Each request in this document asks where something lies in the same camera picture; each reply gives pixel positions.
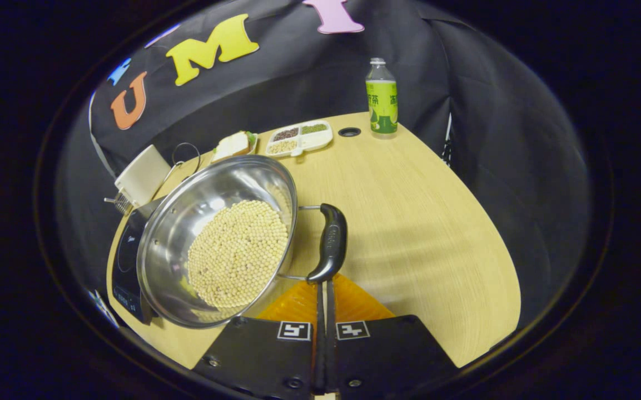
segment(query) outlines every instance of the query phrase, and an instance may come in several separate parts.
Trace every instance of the yellow letter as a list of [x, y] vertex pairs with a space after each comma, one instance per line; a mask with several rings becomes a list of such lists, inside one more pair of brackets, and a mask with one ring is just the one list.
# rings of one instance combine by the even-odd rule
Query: yellow letter
[[244, 27], [248, 14], [233, 16], [211, 31], [206, 43], [187, 39], [167, 52], [167, 56], [175, 61], [177, 79], [175, 84], [182, 86], [199, 75], [199, 68], [191, 66], [190, 61], [209, 69], [214, 66], [216, 50], [221, 47], [219, 61], [226, 63], [259, 50], [259, 44], [249, 40]]

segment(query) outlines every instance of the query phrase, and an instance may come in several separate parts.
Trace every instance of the white tray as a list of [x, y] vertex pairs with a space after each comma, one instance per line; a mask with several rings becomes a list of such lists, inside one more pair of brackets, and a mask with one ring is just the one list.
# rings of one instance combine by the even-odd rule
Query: white tray
[[[303, 127], [316, 125], [316, 124], [324, 124], [326, 129], [318, 132], [307, 133], [307, 134], [301, 133]], [[274, 138], [278, 133], [284, 130], [293, 129], [293, 128], [298, 129], [297, 135], [295, 135], [294, 137], [289, 137], [288, 139], [277, 140], [276, 142], [274, 142]], [[295, 149], [289, 152], [280, 152], [280, 153], [272, 153], [272, 154], [269, 153], [269, 149], [272, 145], [280, 142], [290, 142], [294, 140], [297, 143], [297, 146], [295, 147]], [[270, 137], [269, 143], [266, 145], [266, 155], [270, 157], [275, 157], [275, 158], [282, 158], [287, 156], [297, 157], [303, 154], [303, 152], [322, 149], [322, 147], [327, 146], [327, 144], [330, 143], [331, 141], [332, 141], [332, 128], [330, 127], [330, 124], [327, 123], [327, 121], [321, 121], [320, 119], [317, 119], [316, 121], [301, 122], [300, 124], [288, 125], [287, 127], [282, 127], [280, 129], [275, 130]]]

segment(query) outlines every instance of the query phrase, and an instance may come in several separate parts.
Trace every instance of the plastic bottle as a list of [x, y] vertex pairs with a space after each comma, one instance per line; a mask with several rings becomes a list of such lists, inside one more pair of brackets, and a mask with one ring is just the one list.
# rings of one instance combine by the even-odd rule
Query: plastic bottle
[[382, 58], [371, 58], [369, 63], [371, 68], [365, 84], [372, 135], [392, 139], [397, 135], [397, 81]]

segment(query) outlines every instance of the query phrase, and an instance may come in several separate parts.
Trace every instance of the orange letter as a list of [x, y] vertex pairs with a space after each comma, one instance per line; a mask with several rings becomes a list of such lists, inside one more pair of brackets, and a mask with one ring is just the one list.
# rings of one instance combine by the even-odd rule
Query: orange letter
[[216, 50], [221, 47], [219, 61], [226, 63], [259, 50], [259, 44], [249, 40], [244, 27], [248, 14], [233, 16], [211, 31], [206, 43], [187, 39], [167, 52], [167, 56], [175, 61], [177, 79], [175, 84], [182, 86], [199, 75], [199, 68], [191, 66], [190, 61], [209, 69], [214, 66]]
[[122, 130], [132, 127], [132, 124], [135, 124], [135, 122], [140, 119], [142, 112], [145, 110], [147, 97], [145, 96], [145, 83], [142, 81], [145, 75], [147, 75], [147, 71], [141, 73], [130, 83], [130, 89], [132, 89], [132, 93], [135, 95], [135, 108], [132, 109], [130, 114], [128, 114], [125, 109], [125, 93], [127, 93], [127, 91], [122, 91], [122, 93], [118, 94], [117, 98], [110, 104], [112, 114], [115, 116], [115, 123], [117, 127]]

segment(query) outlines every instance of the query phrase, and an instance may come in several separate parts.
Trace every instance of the pot handle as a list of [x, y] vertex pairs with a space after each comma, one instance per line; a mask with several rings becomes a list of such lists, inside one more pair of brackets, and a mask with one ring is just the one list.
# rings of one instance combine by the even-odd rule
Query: pot handle
[[345, 261], [347, 250], [347, 221], [345, 215], [335, 206], [321, 204], [319, 206], [298, 207], [299, 210], [320, 210], [325, 215], [325, 228], [320, 238], [320, 261], [308, 276], [283, 276], [283, 278], [298, 279], [308, 283], [330, 281], [340, 271]]

